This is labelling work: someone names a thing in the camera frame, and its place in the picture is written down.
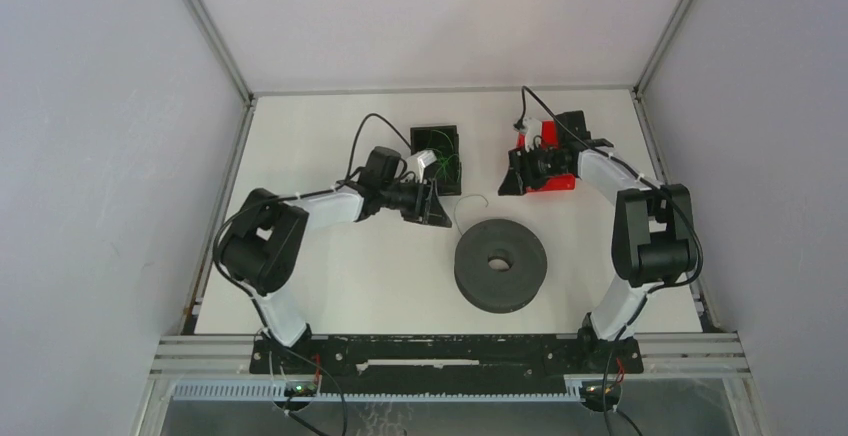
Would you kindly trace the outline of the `dark grey cable spool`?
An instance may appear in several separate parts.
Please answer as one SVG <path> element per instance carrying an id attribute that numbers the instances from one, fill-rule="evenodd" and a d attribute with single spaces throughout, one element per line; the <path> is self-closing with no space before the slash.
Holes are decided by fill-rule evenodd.
<path id="1" fill-rule="evenodd" d="M 527 306 L 539 293 L 548 272 L 540 239 L 509 219 L 488 219 L 460 237 L 454 255 L 460 293 L 476 308 L 508 314 Z"/>

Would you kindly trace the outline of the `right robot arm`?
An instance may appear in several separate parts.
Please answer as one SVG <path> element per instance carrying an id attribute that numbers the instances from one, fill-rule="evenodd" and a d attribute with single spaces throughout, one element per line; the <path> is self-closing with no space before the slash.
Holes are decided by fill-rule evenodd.
<path id="1" fill-rule="evenodd" d="M 501 196 L 539 192 L 569 176 L 598 191 L 614 208 L 611 261 L 615 275 L 601 302 L 588 313 L 592 334 L 578 358 L 592 372 L 618 356 L 614 341 L 632 336 L 652 294 L 677 285 L 699 261 L 699 246 L 681 185 L 659 185 L 614 153 L 613 144 L 591 135 L 583 111 L 540 121 L 527 115 L 513 125 L 519 134 L 507 153 Z"/>

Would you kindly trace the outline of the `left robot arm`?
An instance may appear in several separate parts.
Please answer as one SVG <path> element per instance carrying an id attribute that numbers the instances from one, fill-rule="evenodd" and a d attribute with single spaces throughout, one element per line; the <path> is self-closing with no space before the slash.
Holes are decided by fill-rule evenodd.
<path id="1" fill-rule="evenodd" d="M 261 334 L 276 343 L 274 360 L 286 371 L 305 370 L 313 357 L 311 344 L 302 339 L 309 324 L 286 287 L 305 235 L 361 222 L 383 209 L 398 212 L 406 222 L 451 227 L 437 182 L 426 175 L 436 161 L 432 150 L 403 157 L 377 146 L 364 165 L 328 189 L 283 196 L 256 188 L 222 223 L 214 237 L 213 265 L 249 298 Z"/>

